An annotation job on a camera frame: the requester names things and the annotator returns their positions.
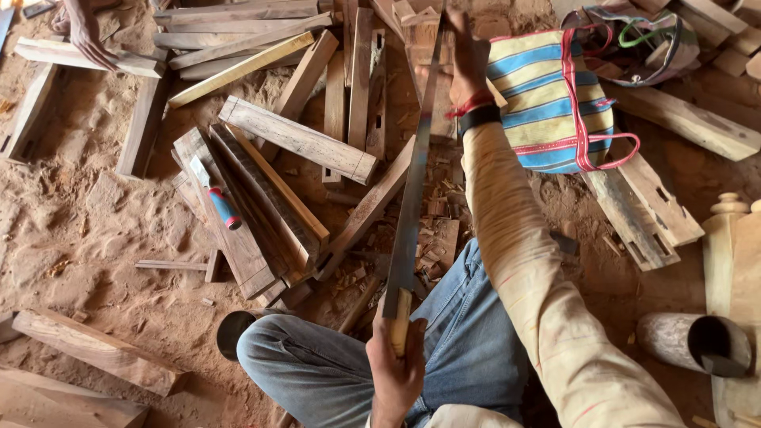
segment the sleeve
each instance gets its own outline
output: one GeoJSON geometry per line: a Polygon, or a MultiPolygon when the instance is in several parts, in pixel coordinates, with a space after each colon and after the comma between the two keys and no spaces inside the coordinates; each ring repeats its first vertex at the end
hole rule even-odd
{"type": "Polygon", "coordinates": [[[661,387],[608,341],[563,280],[558,245],[501,124],[468,129],[463,145],[486,272],[562,426],[684,426],[661,387]]]}

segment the jeans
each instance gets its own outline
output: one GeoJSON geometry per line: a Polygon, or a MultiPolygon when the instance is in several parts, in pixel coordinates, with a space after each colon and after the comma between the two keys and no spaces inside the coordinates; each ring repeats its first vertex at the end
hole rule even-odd
{"type": "MultiPolygon", "coordinates": [[[[428,319],[425,382],[408,426],[423,427],[444,404],[484,407],[520,422],[526,350],[475,239],[410,316],[417,318],[428,319]]],[[[359,340],[290,315],[267,315],[240,337],[237,355],[259,388],[304,426],[364,426],[374,389],[359,340]]]]}

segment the black wristband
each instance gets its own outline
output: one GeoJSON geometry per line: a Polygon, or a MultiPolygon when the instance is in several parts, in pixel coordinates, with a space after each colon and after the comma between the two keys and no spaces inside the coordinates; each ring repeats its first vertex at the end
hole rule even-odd
{"type": "Polygon", "coordinates": [[[499,107],[493,102],[465,113],[460,118],[460,135],[465,135],[465,132],[474,126],[489,122],[502,122],[502,118],[499,116],[499,107]]]}

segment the hand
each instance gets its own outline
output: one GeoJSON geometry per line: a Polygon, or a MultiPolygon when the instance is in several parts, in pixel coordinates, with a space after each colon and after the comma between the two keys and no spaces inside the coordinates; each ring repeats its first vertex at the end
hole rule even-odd
{"type": "Polygon", "coordinates": [[[382,316],[383,300],[373,320],[373,337],[365,347],[375,387],[372,428],[399,428],[423,390],[423,338],[428,320],[419,318],[410,323],[405,356],[398,358],[391,346],[392,320],[382,316]]]}
{"type": "Polygon", "coordinates": [[[100,27],[89,3],[86,0],[66,2],[68,16],[72,20],[72,44],[94,64],[112,72],[118,71],[119,69],[108,60],[117,59],[117,56],[107,51],[100,43],[100,27]]]}
{"type": "MultiPolygon", "coordinates": [[[[454,32],[454,75],[439,71],[439,78],[451,83],[449,98],[460,107],[479,91],[488,91],[486,86],[486,64],[489,62],[488,40],[473,37],[470,32],[468,14],[447,8],[445,17],[454,32]]],[[[428,67],[418,65],[415,73],[428,77],[428,67]]]]}

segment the turned wooden finial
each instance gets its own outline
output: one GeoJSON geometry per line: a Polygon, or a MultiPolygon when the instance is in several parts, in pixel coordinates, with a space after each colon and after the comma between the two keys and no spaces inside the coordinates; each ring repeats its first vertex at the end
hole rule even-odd
{"type": "MultiPolygon", "coordinates": [[[[750,207],[747,203],[740,201],[740,195],[737,193],[722,193],[718,198],[721,202],[711,207],[711,214],[728,214],[732,212],[742,214],[750,213],[750,207]]],[[[761,210],[761,204],[758,204],[756,208],[761,210]]]]}

